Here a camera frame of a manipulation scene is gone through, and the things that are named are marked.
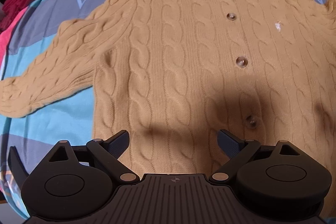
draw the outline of pink sheet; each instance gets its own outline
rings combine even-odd
[[[0,80],[2,79],[2,76],[3,76],[4,56],[6,54],[7,45],[9,41],[11,40],[14,27],[16,26],[18,21],[21,19],[21,17],[23,16],[27,8],[28,6],[24,8],[23,10],[19,11],[19,13],[14,18],[14,20],[9,25],[9,27],[6,30],[4,30],[2,33],[0,33]]]

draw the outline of blue bedspread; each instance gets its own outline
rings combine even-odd
[[[36,0],[21,20],[8,46],[4,77],[21,75],[42,53],[64,20],[85,18],[105,0]],[[326,0],[315,0],[322,4]],[[30,173],[59,140],[84,145],[91,140],[93,92],[88,88],[70,98],[55,102],[23,118],[0,116],[0,188],[8,203],[24,218],[29,215],[20,189],[7,165],[10,146],[16,146]]]

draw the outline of tan cable-knit cardigan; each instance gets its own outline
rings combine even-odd
[[[22,117],[93,85],[92,137],[128,130],[120,160],[139,175],[210,175],[227,160],[216,143],[225,128],[266,145],[288,140],[335,180],[334,5],[106,0],[63,22],[22,76],[0,82],[0,113]],[[334,205],[335,183],[325,215]]]

